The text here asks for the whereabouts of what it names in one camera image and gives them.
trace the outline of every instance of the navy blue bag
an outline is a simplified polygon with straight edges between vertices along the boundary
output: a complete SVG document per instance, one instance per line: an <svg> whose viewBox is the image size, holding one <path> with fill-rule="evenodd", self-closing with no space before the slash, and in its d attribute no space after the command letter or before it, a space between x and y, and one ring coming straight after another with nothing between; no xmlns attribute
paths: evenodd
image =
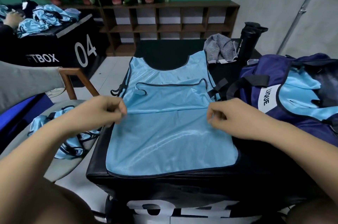
<svg viewBox="0 0 338 224"><path fill-rule="evenodd" d="M317 53L295 59L263 55L243 67L226 97L237 94L267 115L338 146L338 60Z"/></svg>

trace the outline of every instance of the striped cloth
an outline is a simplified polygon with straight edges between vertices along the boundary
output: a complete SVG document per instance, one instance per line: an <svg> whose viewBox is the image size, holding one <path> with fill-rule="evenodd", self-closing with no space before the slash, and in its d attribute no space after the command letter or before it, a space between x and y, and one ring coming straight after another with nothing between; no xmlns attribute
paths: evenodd
<svg viewBox="0 0 338 224"><path fill-rule="evenodd" d="M206 39L203 50L206 51L208 63L216 63L219 59L235 62L238 43L222 34L214 34Z"/></svg>

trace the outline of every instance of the person's hand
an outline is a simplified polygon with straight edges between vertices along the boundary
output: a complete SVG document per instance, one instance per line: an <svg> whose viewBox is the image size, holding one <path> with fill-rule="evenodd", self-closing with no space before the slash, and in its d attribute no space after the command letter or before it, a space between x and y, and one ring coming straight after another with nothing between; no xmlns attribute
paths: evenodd
<svg viewBox="0 0 338 224"><path fill-rule="evenodd" d="M119 123L126 114L127 108L122 98L97 96L51 122L58 124L67 135L74 136L104 125Z"/></svg>
<svg viewBox="0 0 338 224"><path fill-rule="evenodd" d="M267 141L271 132L287 125L238 98L210 103L206 115L214 128L243 139Z"/></svg>
<svg viewBox="0 0 338 224"><path fill-rule="evenodd" d="M11 28L17 28L20 24L20 22L23 21L23 17L18 12L9 12L6 15L5 20L3 21L3 24L10 26Z"/></svg>

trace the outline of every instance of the cubby shelf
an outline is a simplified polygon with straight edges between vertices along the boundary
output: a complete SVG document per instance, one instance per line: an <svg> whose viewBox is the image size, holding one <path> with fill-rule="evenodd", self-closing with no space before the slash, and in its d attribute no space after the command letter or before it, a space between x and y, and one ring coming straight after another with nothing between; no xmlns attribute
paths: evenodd
<svg viewBox="0 0 338 224"><path fill-rule="evenodd" d="M202 23L189 24L183 23L182 10L185 8L203 8ZM224 23L209 23L210 8L219 7L226 10ZM140 33L156 33L157 39L161 38L161 33L182 34L199 33L200 38L207 38L212 33L221 33L231 37L234 23L237 17L239 5L232 1L172 1L155 4L138 4L132 6L113 5L98 7L94 5L71 5L62 8L77 8L84 11L99 11L104 26L99 26L100 33L106 33L110 46L106 50L107 56L133 56L136 45L141 39ZM129 12L130 24L117 24L114 9L126 9ZM137 9L153 9L155 14L155 24L138 24ZM159 23L159 10L161 8L180 8L180 23L161 24ZM132 33L134 43L122 43L119 33Z"/></svg>

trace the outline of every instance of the number 04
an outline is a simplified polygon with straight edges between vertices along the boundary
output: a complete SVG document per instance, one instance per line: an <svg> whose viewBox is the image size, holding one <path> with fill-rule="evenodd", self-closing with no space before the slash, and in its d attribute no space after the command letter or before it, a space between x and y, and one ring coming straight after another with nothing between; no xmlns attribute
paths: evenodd
<svg viewBox="0 0 338 224"><path fill-rule="evenodd" d="M80 59L80 55L79 55L79 51L78 51L78 47L80 47L82 49L82 53L85 57L85 62L83 63L82 60ZM80 43L80 42L77 42L75 43L75 54L76 54L76 57L77 57L77 60L79 62L79 64L82 66L82 67L86 67L88 65L88 58L87 58L87 55L90 56L91 54L94 54L95 56L97 56L96 54L96 48L93 47L91 41L90 41L90 38L89 38L89 35L87 34L87 54L86 54L86 51L84 50L84 46Z"/></svg>

